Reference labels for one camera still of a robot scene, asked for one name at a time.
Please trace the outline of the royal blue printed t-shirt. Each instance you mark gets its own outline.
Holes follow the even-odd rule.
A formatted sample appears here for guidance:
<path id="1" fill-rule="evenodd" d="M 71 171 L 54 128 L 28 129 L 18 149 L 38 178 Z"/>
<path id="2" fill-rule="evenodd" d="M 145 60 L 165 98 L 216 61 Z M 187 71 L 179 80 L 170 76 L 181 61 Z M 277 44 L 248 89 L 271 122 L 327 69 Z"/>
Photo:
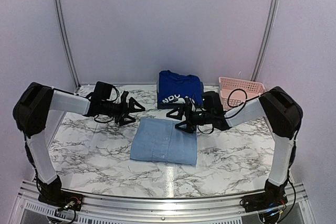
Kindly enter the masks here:
<path id="1" fill-rule="evenodd" d="M 173 109 L 191 98 L 197 108 L 203 106 L 202 93 L 204 86 L 198 76 L 181 75 L 163 70 L 157 82 L 157 108 Z"/>

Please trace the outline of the light blue shirt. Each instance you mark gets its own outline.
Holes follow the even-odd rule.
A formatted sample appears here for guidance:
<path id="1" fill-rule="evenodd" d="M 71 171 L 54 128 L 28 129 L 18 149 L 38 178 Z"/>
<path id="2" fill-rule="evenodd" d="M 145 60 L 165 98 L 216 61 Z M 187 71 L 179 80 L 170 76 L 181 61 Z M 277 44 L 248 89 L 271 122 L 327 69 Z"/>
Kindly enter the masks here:
<path id="1" fill-rule="evenodd" d="M 176 124 L 171 120 L 142 118 L 132 141 L 130 159 L 195 166 L 197 135 L 177 130 Z"/>

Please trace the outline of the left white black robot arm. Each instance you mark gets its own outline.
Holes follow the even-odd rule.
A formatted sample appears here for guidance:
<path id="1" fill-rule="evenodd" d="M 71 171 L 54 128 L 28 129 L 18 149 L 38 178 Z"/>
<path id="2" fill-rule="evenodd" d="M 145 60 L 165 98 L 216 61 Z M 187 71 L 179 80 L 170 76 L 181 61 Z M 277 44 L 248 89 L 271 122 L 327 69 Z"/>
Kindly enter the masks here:
<path id="1" fill-rule="evenodd" d="M 112 84 L 98 81 L 94 88 L 94 91 L 82 97 L 32 82 L 13 108 L 13 118 L 24 135 L 26 154 L 35 170 L 40 197 L 56 206 L 63 205 L 69 196 L 62 190 L 60 177 L 53 167 L 46 145 L 45 128 L 49 112 L 64 111 L 94 119 L 104 115 L 119 126 L 124 126 L 135 122 L 132 113 L 145 111 L 145 107 L 129 97 L 127 91 L 117 92 L 112 100 L 111 93 L 117 89 Z"/>

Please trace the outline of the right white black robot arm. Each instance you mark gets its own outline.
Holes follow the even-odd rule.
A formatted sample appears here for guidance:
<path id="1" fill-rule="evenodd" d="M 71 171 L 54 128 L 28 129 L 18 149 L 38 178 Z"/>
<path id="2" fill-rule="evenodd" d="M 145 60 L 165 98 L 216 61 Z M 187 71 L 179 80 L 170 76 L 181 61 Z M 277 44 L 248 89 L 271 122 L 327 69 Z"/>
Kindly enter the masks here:
<path id="1" fill-rule="evenodd" d="M 265 117 L 271 128 L 275 149 L 271 170 L 265 182 L 264 192 L 244 196 L 241 204 L 247 211 L 275 207 L 286 202 L 283 199 L 289 183 L 290 168 L 296 155 L 296 140 L 301 128 L 303 110 L 281 87 L 224 110 L 219 94 L 208 91 L 202 94 L 203 107 L 197 109 L 190 98 L 172 109 L 166 117 L 177 119 L 177 130 L 194 133 L 199 126 L 210 124 L 213 129 L 229 130 L 235 126 Z"/>

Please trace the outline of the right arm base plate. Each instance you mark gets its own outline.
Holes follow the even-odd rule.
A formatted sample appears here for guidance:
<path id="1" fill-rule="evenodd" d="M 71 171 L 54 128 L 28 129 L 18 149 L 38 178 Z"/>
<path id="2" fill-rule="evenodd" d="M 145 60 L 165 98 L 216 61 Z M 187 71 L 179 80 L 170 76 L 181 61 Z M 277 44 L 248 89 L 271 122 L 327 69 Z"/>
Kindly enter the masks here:
<path id="1" fill-rule="evenodd" d="M 274 199 L 272 196 L 266 196 L 266 193 L 258 193 L 243 196 L 239 204 L 244 208 L 245 212 L 253 212 L 284 206 L 287 202 L 286 194 L 280 195 L 278 199 Z"/>

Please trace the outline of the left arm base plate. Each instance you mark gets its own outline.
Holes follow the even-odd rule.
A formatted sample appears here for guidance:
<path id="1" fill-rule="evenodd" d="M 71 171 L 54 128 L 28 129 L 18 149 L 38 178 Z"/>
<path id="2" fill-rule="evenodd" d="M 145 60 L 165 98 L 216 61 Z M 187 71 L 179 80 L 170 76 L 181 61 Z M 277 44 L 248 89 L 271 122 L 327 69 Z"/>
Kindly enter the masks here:
<path id="1" fill-rule="evenodd" d="M 39 195 L 38 201 L 58 207 L 62 210 L 74 210 L 80 211 L 83 203 L 83 195 L 77 193 L 71 193 L 68 191 L 61 191 L 58 199 L 48 199 L 42 194 Z"/>

